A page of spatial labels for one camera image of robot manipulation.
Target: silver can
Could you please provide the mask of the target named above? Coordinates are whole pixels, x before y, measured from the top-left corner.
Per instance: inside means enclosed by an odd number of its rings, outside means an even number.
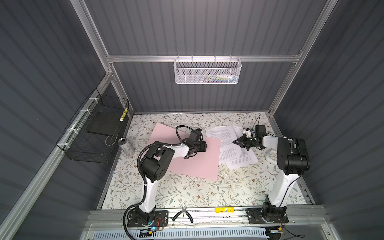
[[[128,142],[128,140],[125,137],[122,137],[119,139],[118,144],[121,148],[121,150],[127,155],[127,157],[133,156],[135,153],[135,149],[133,146]]]

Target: black mounting plate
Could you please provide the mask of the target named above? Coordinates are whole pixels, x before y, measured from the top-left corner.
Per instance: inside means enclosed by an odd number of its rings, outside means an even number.
[[[165,227],[168,225],[168,211],[155,211],[155,218],[153,220],[153,223],[151,226],[159,226],[159,227]],[[129,213],[128,215],[128,222],[127,222],[127,227],[143,227],[138,220],[137,220],[137,214],[133,210]]]
[[[276,214],[268,214],[267,217],[269,219],[274,219],[273,222],[271,221],[268,221],[268,222],[265,222],[263,220],[263,216],[262,216],[262,208],[248,208],[248,209],[245,209],[245,212],[247,213],[247,218],[248,218],[248,221],[249,221],[249,224],[264,224],[264,223],[288,223],[289,220],[288,220],[288,217],[286,214],[282,215],[282,214],[279,214],[280,215],[280,220],[277,218],[277,215]]]

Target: floral tablecloth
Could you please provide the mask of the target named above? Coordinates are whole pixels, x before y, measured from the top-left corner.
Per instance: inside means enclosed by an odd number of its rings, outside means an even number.
[[[137,156],[146,146],[157,122],[170,127],[188,125],[203,129],[216,126],[240,125],[251,128],[256,118],[272,128],[265,113],[199,113],[199,114],[139,114],[134,115],[127,138],[136,148],[133,157],[122,152],[106,194],[102,209],[125,209],[139,202],[142,180],[137,171]],[[218,168],[216,181],[168,172],[161,180],[156,196],[157,208],[172,207],[218,207],[262,205],[265,196],[272,190],[278,174],[277,166],[265,160],[268,149],[251,148],[258,163],[230,170],[225,164]],[[288,204],[305,204],[297,185],[289,195]]]

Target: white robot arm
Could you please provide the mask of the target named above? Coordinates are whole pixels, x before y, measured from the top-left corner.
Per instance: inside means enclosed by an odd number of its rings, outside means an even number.
[[[277,151],[279,174],[275,185],[266,197],[263,208],[258,215],[267,223],[284,221],[288,196],[295,182],[310,168],[308,152],[303,139],[268,136],[265,125],[256,125],[254,136],[246,129],[243,136],[233,141],[241,148],[259,147],[272,148]]]
[[[136,205],[135,214],[137,220],[142,225],[151,225],[155,219],[156,209],[156,192],[159,180],[162,179],[167,172],[169,164],[173,158],[184,157],[188,159],[197,154],[197,152],[205,152],[207,144],[203,141],[201,129],[191,129],[189,138],[182,140],[179,135],[180,143],[167,144],[155,142],[145,147],[139,154],[137,169],[143,178],[143,187],[141,193],[141,203]]]
[[[169,149],[174,151],[172,159],[176,158],[176,157],[185,157],[188,155],[188,151],[189,151],[189,147],[184,143],[179,144],[179,145],[171,145],[171,146],[164,146],[164,147],[169,148]],[[141,190],[141,199],[143,199],[145,187],[147,188],[147,190],[146,190],[147,193],[146,193],[146,196],[144,198],[144,201],[139,206],[139,209],[141,209],[143,212],[149,214],[156,207],[155,200],[156,200],[156,192],[157,192],[157,187],[159,185],[159,180],[155,180],[154,182],[151,182],[151,180],[148,177],[145,177],[145,178],[147,180],[147,185],[145,186],[143,183],[142,190]]]

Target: yellow battery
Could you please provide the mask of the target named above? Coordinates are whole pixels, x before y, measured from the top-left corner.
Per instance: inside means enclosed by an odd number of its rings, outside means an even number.
[[[216,212],[235,212],[234,207],[217,207]]]

